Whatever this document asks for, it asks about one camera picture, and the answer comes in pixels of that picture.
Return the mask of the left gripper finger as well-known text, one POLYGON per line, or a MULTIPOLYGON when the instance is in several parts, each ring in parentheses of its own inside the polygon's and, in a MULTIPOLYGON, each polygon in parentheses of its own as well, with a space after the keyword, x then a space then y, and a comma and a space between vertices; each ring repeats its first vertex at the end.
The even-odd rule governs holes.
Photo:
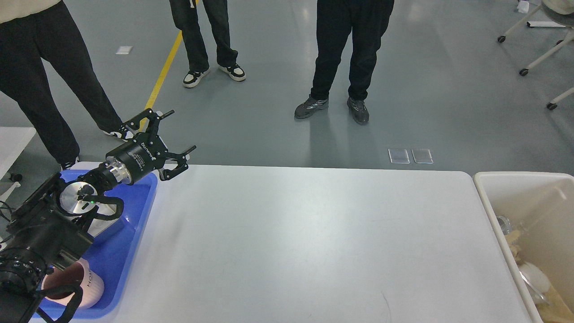
POLYGON ((122 126, 126 131, 122 136, 123 141, 163 142, 159 134, 160 122, 174 113, 174 110, 162 113, 145 109, 123 123, 122 126))
POLYGON ((160 180, 161 181, 171 180, 176 176, 178 176, 179 174, 181 174, 182 172, 188 170, 189 156, 195 149, 197 149, 197 146, 193 145, 192 147, 189 147, 182 153, 170 153, 169 151, 164 151, 164 153, 158 153, 157 159, 158 163, 160 163, 161 166, 157 167, 157 171, 160 180), (164 168, 166 160, 176 162, 176 167, 172 169, 164 168))

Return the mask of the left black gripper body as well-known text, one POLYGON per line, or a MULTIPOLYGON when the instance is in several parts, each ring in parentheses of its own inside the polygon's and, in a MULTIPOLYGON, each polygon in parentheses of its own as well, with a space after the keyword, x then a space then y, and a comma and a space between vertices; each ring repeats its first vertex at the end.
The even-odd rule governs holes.
POLYGON ((162 168, 167 152, 160 138, 150 142, 142 139, 128 141, 107 153, 107 169, 117 182, 132 185, 152 171, 162 168))

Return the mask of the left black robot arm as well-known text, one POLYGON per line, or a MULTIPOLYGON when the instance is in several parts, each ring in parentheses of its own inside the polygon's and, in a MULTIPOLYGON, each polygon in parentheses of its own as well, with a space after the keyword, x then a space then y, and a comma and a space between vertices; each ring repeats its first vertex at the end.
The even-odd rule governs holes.
POLYGON ((70 300, 55 321, 67 323, 80 307, 87 288, 73 282, 53 288, 41 283, 54 269, 65 270, 78 262, 94 243, 88 233, 92 221, 121 217, 124 202, 106 192, 120 184, 133 185, 153 171, 166 181, 188 169, 192 146, 183 153, 170 153, 158 135, 160 122, 174 113, 145 109, 126 123, 138 130, 148 119, 145 131, 109 151, 106 160, 76 180, 66 182, 53 174, 12 214, 7 231, 12 241, 1 251, 1 321, 26 323, 34 314, 53 323, 40 307, 43 299, 68 294, 70 300))

